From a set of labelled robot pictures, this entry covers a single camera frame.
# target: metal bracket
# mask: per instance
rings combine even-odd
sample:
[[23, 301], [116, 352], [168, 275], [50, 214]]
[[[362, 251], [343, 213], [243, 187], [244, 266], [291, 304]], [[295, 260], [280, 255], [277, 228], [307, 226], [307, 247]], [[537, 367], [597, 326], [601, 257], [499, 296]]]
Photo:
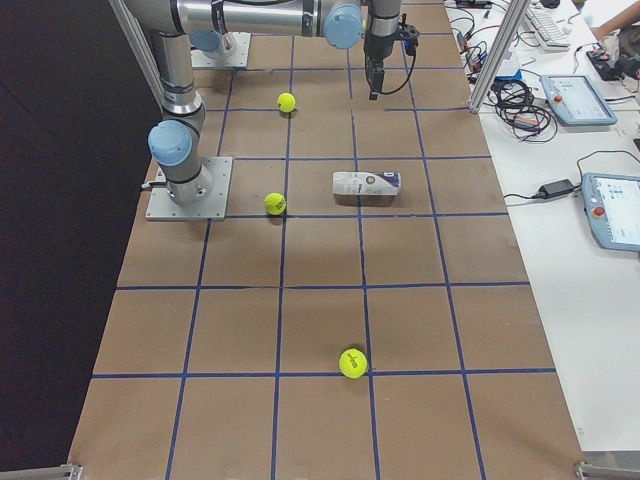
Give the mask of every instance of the metal bracket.
[[[233, 157], [205, 157], [202, 159], [202, 168], [208, 169], [213, 179], [209, 195], [197, 202], [178, 205], [171, 199], [166, 188], [154, 188], [147, 207], [147, 220], [181, 221], [208, 218], [224, 220], [227, 213]], [[166, 181], [161, 169], [158, 169], [156, 181]]]
[[1, 480], [80, 480], [82, 467], [69, 463], [60, 467], [34, 468], [0, 473]]
[[601, 468], [584, 462], [576, 463], [575, 470], [576, 477], [579, 480], [586, 480], [588, 478], [599, 480], [640, 480], [640, 470]]
[[244, 32], [231, 32], [236, 40], [236, 48], [229, 55], [221, 55], [218, 58], [207, 57], [200, 50], [191, 51], [191, 65], [194, 70], [215, 70], [223, 68], [247, 68], [249, 61], [249, 46], [251, 34]]

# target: electronic device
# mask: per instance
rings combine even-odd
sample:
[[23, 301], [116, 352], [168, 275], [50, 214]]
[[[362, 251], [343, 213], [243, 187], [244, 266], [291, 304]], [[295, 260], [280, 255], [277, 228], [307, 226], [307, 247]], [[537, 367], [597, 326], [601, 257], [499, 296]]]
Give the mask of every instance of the electronic device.
[[563, 125], [613, 125], [618, 121], [595, 84], [584, 75], [542, 75], [540, 84]]
[[585, 173], [582, 195], [602, 248], [640, 252], [640, 177]]
[[492, 3], [490, 0], [456, 0], [456, 7], [458, 8], [481, 8], [483, 10], [491, 9]]
[[522, 22], [528, 30], [534, 32], [540, 48], [545, 52], [566, 52], [571, 47], [569, 38], [544, 8], [527, 8]]
[[544, 8], [558, 8], [560, 0], [540, 0]]
[[611, 66], [611, 57], [602, 48], [594, 49], [587, 52], [587, 58], [596, 69], [598, 75], [605, 82], [619, 80], [622, 78], [622, 71], [617, 65]]

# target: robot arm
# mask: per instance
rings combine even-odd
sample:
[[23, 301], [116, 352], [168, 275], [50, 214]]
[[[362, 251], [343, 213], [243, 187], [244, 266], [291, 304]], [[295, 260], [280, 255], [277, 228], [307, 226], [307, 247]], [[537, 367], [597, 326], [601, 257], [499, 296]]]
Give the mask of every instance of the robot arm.
[[[198, 208], [194, 210], [193, 205], [206, 203], [207, 197], [217, 198], [224, 195], [226, 198], [226, 192], [210, 195], [216, 172], [203, 166], [203, 159], [197, 155], [205, 109], [194, 85], [189, 34], [209, 32], [212, 35], [225, 36], [228, 32], [244, 31], [306, 37], [323, 36], [339, 49], [351, 48], [362, 38], [361, 0], [110, 2], [112, 6], [116, 3], [121, 4], [121, 11], [130, 12], [124, 15], [132, 14], [150, 34], [151, 53], [148, 52], [147, 42], [144, 40], [140, 43], [145, 46], [139, 50], [146, 49], [145, 56], [152, 55], [153, 59], [144, 62], [144, 65], [141, 62], [141, 66], [143, 71], [145, 66], [146, 70], [151, 70], [149, 65], [153, 63], [157, 66], [155, 76], [149, 71], [146, 71], [145, 75], [148, 80], [154, 77], [154, 81], [149, 83], [156, 98], [160, 98], [163, 121], [151, 130], [149, 148], [162, 167], [170, 201], [181, 207], [186, 206], [191, 211]], [[364, 51], [366, 77], [371, 90], [369, 98], [372, 100], [375, 100], [378, 94], [393, 93], [383, 92], [382, 86], [384, 59], [392, 53], [395, 42], [403, 41], [406, 52], [415, 55], [418, 32], [406, 24], [404, 16], [401, 22], [398, 21], [401, 4], [401, 0], [368, 1], [369, 15]], [[207, 164], [215, 164], [215, 159], [207, 159]], [[224, 214], [215, 215], [224, 218]], [[208, 216], [209, 213], [206, 211], [196, 211], [184, 218]]]
[[402, 0], [369, 0], [367, 30], [364, 38], [365, 76], [369, 84], [369, 100], [376, 100], [378, 95], [395, 93], [384, 92], [384, 59], [393, 52], [395, 42], [403, 42], [405, 52], [413, 57], [411, 71], [415, 64], [416, 47], [420, 32], [413, 25], [407, 25], [407, 16], [400, 19]]

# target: cable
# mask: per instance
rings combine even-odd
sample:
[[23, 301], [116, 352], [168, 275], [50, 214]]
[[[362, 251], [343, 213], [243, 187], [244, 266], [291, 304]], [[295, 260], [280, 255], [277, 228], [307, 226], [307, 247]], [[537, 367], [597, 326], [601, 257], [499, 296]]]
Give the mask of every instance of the cable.
[[540, 43], [538, 43], [537, 45], [534, 45], [532, 43], [527, 42], [524, 37], [522, 35], [524, 35], [525, 33], [532, 33], [535, 34], [535, 32], [522, 32], [522, 33], [516, 33], [516, 36], [518, 38], [519, 42], [524, 43], [525, 45], [527, 45], [528, 47], [532, 47], [532, 48], [538, 48], [540, 47]]
[[538, 191], [531, 196], [520, 195], [519, 193], [507, 193], [502, 198], [518, 197], [525, 200], [551, 200], [553, 198], [569, 195], [579, 188], [580, 186], [575, 186], [570, 180], [565, 178], [564, 180], [558, 180], [557, 182], [540, 185]]
[[580, 16], [580, 12], [576, 13], [575, 15], [571, 15], [569, 18], [567, 18], [567, 24], [568, 25], [572, 25], [573, 24], [573, 19]]
[[[514, 137], [518, 140], [546, 143], [555, 138], [558, 133], [555, 117], [544, 108], [533, 105], [535, 97], [526, 83], [516, 79], [497, 81], [490, 92], [496, 96], [496, 101], [492, 104], [496, 114], [511, 127]], [[544, 140], [535, 138], [550, 126], [554, 129], [551, 137]]]
[[582, 188], [582, 177], [584, 177], [584, 173], [582, 172], [581, 162], [584, 160], [593, 157], [599, 153], [626, 153], [630, 157], [632, 157], [636, 162], [640, 163], [640, 159], [636, 157], [633, 153], [627, 150], [596, 150], [595, 152], [591, 152], [584, 157], [580, 157], [576, 161], [576, 167], [578, 167], [578, 172], [580, 172], [580, 183], [577, 185], [573, 185], [571, 181], [568, 179], [559, 180], [557, 182], [546, 183], [541, 185], [538, 189], [538, 192], [531, 196], [521, 195], [519, 193], [507, 193], [503, 196], [503, 198], [507, 197], [518, 197], [524, 200], [549, 200], [552, 198], [557, 198], [563, 195], [568, 195], [573, 192], [577, 192]]
[[518, 198], [524, 198], [525, 200], [536, 200], [535, 195], [532, 197], [526, 197], [524, 195], [520, 195], [519, 193], [507, 193], [502, 198], [507, 198], [507, 197], [518, 197]]
[[504, 10], [504, 13], [507, 13], [507, 9], [504, 8], [502, 5], [500, 5], [498, 3], [493, 3], [493, 2], [491, 2], [491, 5], [494, 5], [494, 6], [498, 7], [498, 8], [501, 8], [502, 10]]
[[468, 15], [467, 17], [455, 18], [455, 19], [451, 20], [451, 22], [449, 22], [450, 24], [453, 24], [453, 22], [456, 22], [458, 20], [470, 20], [471, 21], [471, 28], [467, 31], [467, 33], [464, 34], [464, 37], [468, 39], [469, 35], [471, 35], [473, 33], [473, 31], [475, 30], [475, 28], [476, 28], [476, 19], [474, 18], [473, 14], [470, 11], [465, 10], [462, 7], [448, 7], [448, 6], [445, 5], [444, 8], [449, 8], [451, 10], [461, 10], [461, 11], [463, 11], [464, 13], [466, 13]]
[[580, 178], [581, 179], [584, 176], [584, 173], [582, 173], [582, 167], [580, 166], [580, 162], [586, 160], [587, 158], [593, 157], [594, 155], [596, 155], [598, 153], [626, 153], [631, 158], [633, 158], [636, 162], [640, 163], [640, 159], [638, 157], [636, 157], [633, 153], [631, 153], [631, 152], [629, 152], [627, 150], [596, 150], [595, 152], [591, 152], [589, 155], [585, 155], [584, 157], [580, 157], [576, 161], [576, 166], [578, 167], [578, 172], [580, 172]]
[[578, 70], [578, 52], [580, 50], [582, 50], [584, 47], [588, 47], [589, 45], [599, 45], [598, 42], [591, 42], [591, 43], [585, 43], [584, 45], [580, 45], [578, 48], [575, 49], [575, 51], [573, 52], [573, 71], [571, 73], [576, 73], [576, 71]]
[[464, 37], [467, 38], [469, 35], [471, 35], [473, 33], [473, 29], [476, 26], [476, 22], [473, 18], [469, 18], [469, 17], [459, 17], [459, 18], [454, 18], [453, 20], [451, 20], [451, 22], [449, 22], [451, 25], [453, 25], [453, 22], [457, 22], [459, 20], [471, 20], [471, 28], [469, 30], [467, 30], [467, 33], [464, 34]]
[[[404, 82], [402, 82], [402, 84], [398, 88], [394, 88], [393, 90], [390, 90], [387, 92], [379, 92], [373, 88], [373, 85], [371, 85], [371, 80], [369, 79], [369, 68], [365, 67], [364, 76], [367, 79], [367, 84], [369, 85], [369, 89], [373, 93], [377, 93], [378, 95], [393, 95], [394, 93], [398, 93], [407, 85], [407, 83], [409, 83], [409, 80], [411, 80], [411, 75], [413, 74], [413, 68], [416, 66], [416, 58], [417, 58], [417, 55], [413, 55], [413, 60], [411, 60], [411, 66], [409, 67], [409, 73], [407, 73], [407, 78], [404, 79]], [[365, 65], [368, 65], [368, 64], [369, 64], [368, 59], [365, 59]]]
[[636, 98], [635, 95], [627, 95], [626, 97], [619, 97], [619, 98], [605, 98], [604, 101], [605, 102], [619, 102], [620, 100], [629, 100], [630, 98]]
[[473, 32], [471, 36], [468, 38], [468, 40], [471, 40], [471, 38], [474, 37], [477, 33], [480, 33], [483, 30], [489, 30], [490, 28], [500, 28], [500, 25], [489, 25], [488, 27], [482, 27], [479, 30], [476, 30], [475, 32]]
[[539, 73], [536, 73], [532, 70], [527, 70], [526, 68], [521, 68], [520, 69], [521, 72], [527, 72], [527, 73], [531, 73], [532, 75], [535, 75], [536, 77], [541, 77], [542, 75], [540, 75]]

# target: yellow tennis ball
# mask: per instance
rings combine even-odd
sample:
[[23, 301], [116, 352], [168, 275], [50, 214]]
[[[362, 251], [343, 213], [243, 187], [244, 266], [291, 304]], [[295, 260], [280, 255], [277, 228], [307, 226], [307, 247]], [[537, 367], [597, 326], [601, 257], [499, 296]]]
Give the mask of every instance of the yellow tennis ball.
[[278, 96], [278, 108], [282, 113], [291, 113], [296, 108], [296, 97], [289, 92], [281, 93]]
[[357, 348], [350, 348], [340, 355], [340, 371], [345, 377], [359, 378], [367, 371], [367, 357]]
[[269, 215], [281, 215], [287, 209], [284, 195], [274, 192], [264, 197], [264, 209]]

